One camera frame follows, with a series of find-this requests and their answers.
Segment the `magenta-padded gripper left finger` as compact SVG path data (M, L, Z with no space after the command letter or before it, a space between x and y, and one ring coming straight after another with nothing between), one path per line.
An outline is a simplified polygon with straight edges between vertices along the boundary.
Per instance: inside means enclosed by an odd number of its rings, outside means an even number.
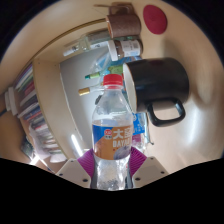
M95 189L97 174L93 150L78 159L69 159L56 175L81 187Z

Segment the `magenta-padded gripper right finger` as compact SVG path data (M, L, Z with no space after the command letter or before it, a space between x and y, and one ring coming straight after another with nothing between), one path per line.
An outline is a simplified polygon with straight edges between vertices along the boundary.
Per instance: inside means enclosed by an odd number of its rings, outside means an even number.
M155 157L146 157L138 149L131 148L126 177L127 189L143 187L167 175L168 172Z

